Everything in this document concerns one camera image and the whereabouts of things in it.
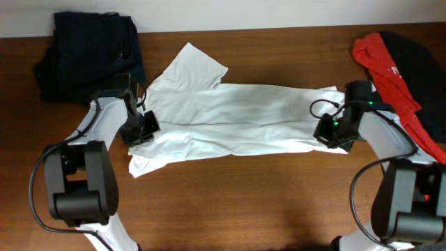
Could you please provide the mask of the white t-shirt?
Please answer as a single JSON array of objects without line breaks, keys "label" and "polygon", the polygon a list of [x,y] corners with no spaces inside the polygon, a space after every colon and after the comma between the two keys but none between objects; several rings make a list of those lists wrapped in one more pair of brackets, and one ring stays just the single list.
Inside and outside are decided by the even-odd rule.
[{"label": "white t-shirt", "polygon": [[316,115],[332,113],[344,101],[335,86],[224,84],[226,72],[186,44],[148,86],[145,106],[160,130],[153,141],[130,148],[133,177],[187,160],[327,151],[313,134]]}]

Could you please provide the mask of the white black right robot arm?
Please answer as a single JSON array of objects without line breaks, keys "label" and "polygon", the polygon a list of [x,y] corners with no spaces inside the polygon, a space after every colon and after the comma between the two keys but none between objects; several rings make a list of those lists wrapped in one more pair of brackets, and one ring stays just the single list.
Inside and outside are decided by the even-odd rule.
[{"label": "white black right robot arm", "polygon": [[[410,250],[445,243],[445,165],[422,150],[403,128],[394,108],[370,81],[346,85],[344,104],[318,117],[314,137],[330,149],[350,151],[364,140],[378,159],[354,176],[349,204],[357,231],[334,238],[331,250]],[[360,222],[355,187],[369,169],[381,166],[383,179],[371,207],[371,221]]]}]

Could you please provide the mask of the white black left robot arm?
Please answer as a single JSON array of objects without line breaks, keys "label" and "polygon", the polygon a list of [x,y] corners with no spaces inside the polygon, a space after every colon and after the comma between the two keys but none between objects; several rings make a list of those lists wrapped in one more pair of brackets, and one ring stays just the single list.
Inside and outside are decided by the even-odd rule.
[{"label": "white black left robot arm", "polygon": [[96,250],[140,250],[121,222],[119,191],[109,147],[116,135],[129,147],[151,142],[160,131],[152,111],[138,99],[131,74],[115,75],[110,87],[93,94],[90,110],[71,136],[49,145],[37,166],[44,168],[50,215],[66,224],[45,230],[85,235]]}]

